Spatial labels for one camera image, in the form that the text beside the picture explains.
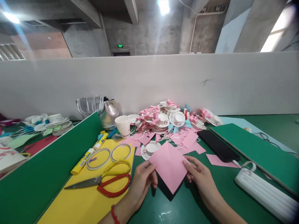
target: smartphone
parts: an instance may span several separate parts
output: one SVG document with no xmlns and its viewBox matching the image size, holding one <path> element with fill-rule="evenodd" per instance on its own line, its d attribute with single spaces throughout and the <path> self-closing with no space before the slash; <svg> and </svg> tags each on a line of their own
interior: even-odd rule
<svg viewBox="0 0 299 224">
<path fill-rule="evenodd" d="M 239 161 L 240 156 L 235 153 L 230 147 L 222 142 L 216 135 L 210 131 L 199 131 L 197 135 L 210 147 L 210 149 L 223 162 Z"/>
</svg>

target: glue stick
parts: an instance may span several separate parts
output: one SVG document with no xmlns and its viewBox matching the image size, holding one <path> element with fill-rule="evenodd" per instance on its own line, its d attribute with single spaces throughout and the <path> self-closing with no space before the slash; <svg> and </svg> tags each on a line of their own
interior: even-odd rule
<svg viewBox="0 0 299 224">
<path fill-rule="evenodd" d="M 93 147 L 94 150 L 99 150 L 99 148 L 102 146 L 104 141 L 107 139 L 108 133 L 104 133 L 103 137 L 98 141 L 98 143 Z"/>
<path fill-rule="evenodd" d="M 71 174 L 78 175 L 88 160 L 89 156 L 94 152 L 93 148 L 90 148 L 84 156 L 80 159 L 80 161 L 76 164 L 76 166 L 72 169 Z"/>
</svg>

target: silver bag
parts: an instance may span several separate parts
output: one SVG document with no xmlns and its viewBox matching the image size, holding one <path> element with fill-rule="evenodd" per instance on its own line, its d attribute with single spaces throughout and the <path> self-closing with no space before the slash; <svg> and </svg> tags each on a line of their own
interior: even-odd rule
<svg viewBox="0 0 299 224">
<path fill-rule="evenodd" d="M 105 131 L 112 131 L 116 128 L 114 120 L 118 117 L 119 111 L 115 100 L 104 101 L 104 97 L 101 95 L 95 97 L 84 96 L 76 100 L 76 103 L 83 118 L 97 111 Z"/>
</svg>

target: scissor blade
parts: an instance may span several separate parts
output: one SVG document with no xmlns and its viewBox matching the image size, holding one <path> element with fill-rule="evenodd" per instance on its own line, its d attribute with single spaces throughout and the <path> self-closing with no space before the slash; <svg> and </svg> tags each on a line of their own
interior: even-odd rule
<svg viewBox="0 0 299 224">
<path fill-rule="evenodd" d="M 91 178 L 88 180 L 84 180 L 84 181 L 75 183 L 73 185 L 65 187 L 65 189 L 77 189 L 77 188 L 90 187 L 90 186 L 94 186 L 94 185 L 101 183 L 101 181 L 102 181 L 102 175 L 95 177 L 95 178 Z"/>
</svg>

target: red scissor handle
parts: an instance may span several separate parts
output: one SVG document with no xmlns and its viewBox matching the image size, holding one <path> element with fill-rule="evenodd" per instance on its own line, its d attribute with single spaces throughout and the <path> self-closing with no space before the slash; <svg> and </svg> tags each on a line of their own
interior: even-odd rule
<svg viewBox="0 0 299 224">
<path fill-rule="evenodd" d="M 127 177 L 129 179 L 129 181 L 126 184 L 126 186 L 122 190 L 120 190 L 119 192 L 113 193 L 113 192 L 109 192 L 109 191 L 104 189 L 104 187 L 107 186 L 108 184 L 111 184 L 112 182 L 114 182 L 116 180 L 119 180 L 121 178 L 124 178 L 124 177 Z M 116 176 L 116 177 L 114 177 L 114 178 L 112 178 L 112 179 L 110 179 L 106 182 L 102 182 L 101 185 L 99 185 L 97 187 L 97 190 L 99 192 L 101 192 L 103 195 L 105 195 L 106 197 L 108 197 L 108 198 L 116 198 L 118 196 L 121 196 L 128 189 L 130 183 L 131 183 L 131 175 L 130 174 L 121 174 L 121 175 L 118 175 L 118 176 Z"/>
</svg>

